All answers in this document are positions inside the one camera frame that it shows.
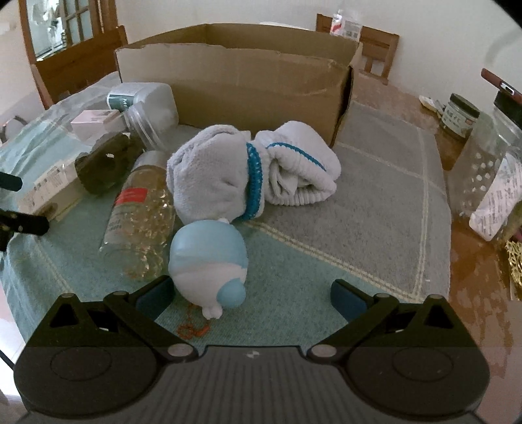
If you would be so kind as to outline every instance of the small box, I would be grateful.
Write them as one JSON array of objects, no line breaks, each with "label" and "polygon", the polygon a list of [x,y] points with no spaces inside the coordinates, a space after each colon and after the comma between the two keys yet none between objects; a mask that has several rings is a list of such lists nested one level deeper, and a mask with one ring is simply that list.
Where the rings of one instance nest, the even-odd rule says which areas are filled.
[{"label": "small box", "polygon": [[117,110],[84,110],[70,124],[73,126],[76,136],[81,141],[87,142],[96,134],[124,131],[124,121],[116,119],[119,116],[120,112]]},{"label": "small box", "polygon": [[74,158],[51,166],[18,202],[24,214],[44,215],[50,221],[77,203],[85,194],[76,173]]}]

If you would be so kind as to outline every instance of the red label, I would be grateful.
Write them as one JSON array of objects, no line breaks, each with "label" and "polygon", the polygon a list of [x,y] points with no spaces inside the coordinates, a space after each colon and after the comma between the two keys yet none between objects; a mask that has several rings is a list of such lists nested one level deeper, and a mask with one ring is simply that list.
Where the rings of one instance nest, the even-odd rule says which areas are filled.
[{"label": "red label", "polygon": [[335,32],[335,31],[338,31],[342,28],[342,23],[335,23],[334,25],[332,25],[332,28],[330,30],[330,32]]},{"label": "red label", "polygon": [[147,197],[147,191],[147,189],[140,188],[126,189],[120,193],[114,202],[114,206],[129,202],[143,203]]}]

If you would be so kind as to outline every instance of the wooden chair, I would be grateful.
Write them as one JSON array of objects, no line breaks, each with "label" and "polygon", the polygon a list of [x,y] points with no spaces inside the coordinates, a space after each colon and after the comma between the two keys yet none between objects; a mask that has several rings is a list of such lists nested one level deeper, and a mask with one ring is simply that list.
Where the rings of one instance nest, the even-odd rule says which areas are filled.
[{"label": "wooden chair", "polygon": [[119,26],[31,65],[43,106],[48,109],[116,71],[114,51],[126,44],[125,27]]},{"label": "wooden chair", "polygon": [[[317,14],[315,30],[330,32],[331,21],[331,17]],[[384,85],[388,85],[388,75],[397,51],[399,36],[370,27],[362,27],[360,41],[363,44],[362,55],[367,57],[362,73],[378,79]],[[380,75],[372,74],[374,61],[384,62],[383,71]]]}]

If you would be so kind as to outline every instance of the jar with black lid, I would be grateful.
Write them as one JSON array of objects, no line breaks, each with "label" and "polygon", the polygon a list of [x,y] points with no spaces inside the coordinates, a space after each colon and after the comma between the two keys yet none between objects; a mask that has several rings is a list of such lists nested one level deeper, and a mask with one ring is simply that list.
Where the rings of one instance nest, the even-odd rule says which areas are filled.
[{"label": "jar with black lid", "polygon": [[459,140],[467,140],[480,111],[464,97],[453,93],[444,109],[441,127]]}]

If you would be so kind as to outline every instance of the table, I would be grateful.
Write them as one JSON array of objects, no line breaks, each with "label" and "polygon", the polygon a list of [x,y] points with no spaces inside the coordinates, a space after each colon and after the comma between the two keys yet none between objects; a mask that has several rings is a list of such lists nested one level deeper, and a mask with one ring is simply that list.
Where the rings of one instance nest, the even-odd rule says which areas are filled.
[{"label": "table", "polygon": [[[417,97],[359,74],[352,101],[379,109],[435,135],[444,171],[464,144],[438,126]],[[487,422],[512,424],[522,409],[522,302],[509,296],[507,256],[459,222],[452,224],[449,302],[481,347],[491,383],[479,408]]]}]

